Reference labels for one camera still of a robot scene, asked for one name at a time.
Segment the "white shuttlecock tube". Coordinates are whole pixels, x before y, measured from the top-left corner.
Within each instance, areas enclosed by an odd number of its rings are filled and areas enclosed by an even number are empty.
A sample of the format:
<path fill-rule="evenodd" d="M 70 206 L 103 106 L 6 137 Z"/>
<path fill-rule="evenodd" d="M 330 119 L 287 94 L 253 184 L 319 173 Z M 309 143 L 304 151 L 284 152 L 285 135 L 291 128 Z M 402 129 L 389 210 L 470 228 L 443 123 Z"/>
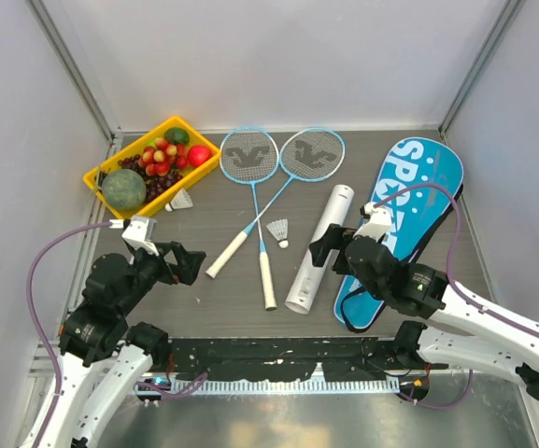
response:
<path fill-rule="evenodd" d="M 285 300 L 286 307 L 291 311 L 309 314 L 325 273 L 327 258 L 331 255 L 324 235 L 332 224 L 343 225 L 353 198 L 354 190 L 351 187 L 342 184 L 333 187 Z"/>

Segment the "white shuttlecock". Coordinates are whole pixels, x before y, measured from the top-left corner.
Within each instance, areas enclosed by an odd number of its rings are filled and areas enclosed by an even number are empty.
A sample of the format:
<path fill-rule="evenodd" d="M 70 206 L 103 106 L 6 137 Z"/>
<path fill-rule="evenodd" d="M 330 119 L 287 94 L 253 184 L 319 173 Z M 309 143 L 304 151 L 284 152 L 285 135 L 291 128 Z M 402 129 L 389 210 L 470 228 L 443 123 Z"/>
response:
<path fill-rule="evenodd" d="M 272 221 L 266 225 L 266 229 L 277 240 L 278 246 L 282 249 L 289 246 L 288 227 L 289 221 L 286 218 Z"/>
<path fill-rule="evenodd" d="M 164 210 L 167 212 L 189 208 L 193 208 L 193 201 L 190 194 L 185 189 L 181 189 L 174 198 L 164 206 Z"/>

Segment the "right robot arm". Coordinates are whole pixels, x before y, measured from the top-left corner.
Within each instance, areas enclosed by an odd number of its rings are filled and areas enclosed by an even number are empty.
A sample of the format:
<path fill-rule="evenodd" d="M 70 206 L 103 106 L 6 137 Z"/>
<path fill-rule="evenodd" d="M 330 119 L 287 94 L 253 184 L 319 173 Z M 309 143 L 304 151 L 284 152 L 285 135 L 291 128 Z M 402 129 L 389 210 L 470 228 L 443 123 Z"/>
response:
<path fill-rule="evenodd" d="M 457 337 L 421 327 L 404 336 L 392 346 L 399 365 L 413 368 L 423 361 L 486 372 L 525 385 L 539 401 L 539 322 L 478 296 L 449 273 L 398 260 L 383 244 L 350 228 L 330 225 L 309 250 L 316 267 L 338 251 L 333 271 L 354 276 L 399 314 L 463 331 Z"/>

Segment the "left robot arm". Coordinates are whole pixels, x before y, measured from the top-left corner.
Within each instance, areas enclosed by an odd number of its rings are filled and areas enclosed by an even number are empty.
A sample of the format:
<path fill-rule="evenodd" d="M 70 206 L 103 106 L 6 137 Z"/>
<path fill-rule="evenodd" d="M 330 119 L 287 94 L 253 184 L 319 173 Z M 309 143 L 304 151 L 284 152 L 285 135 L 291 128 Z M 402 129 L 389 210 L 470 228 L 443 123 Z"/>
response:
<path fill-rule="evenodd" d="M 137 380 L 170 358 L 168 334 L 127 316 L 157 283 L 190 286 L 206 258 L 182 244 L 156 244 L 99 257 L 82 304 L 65 320 L 55 358 L 61 374 L 51 385 L 25 447 L 94 447 Z"/>

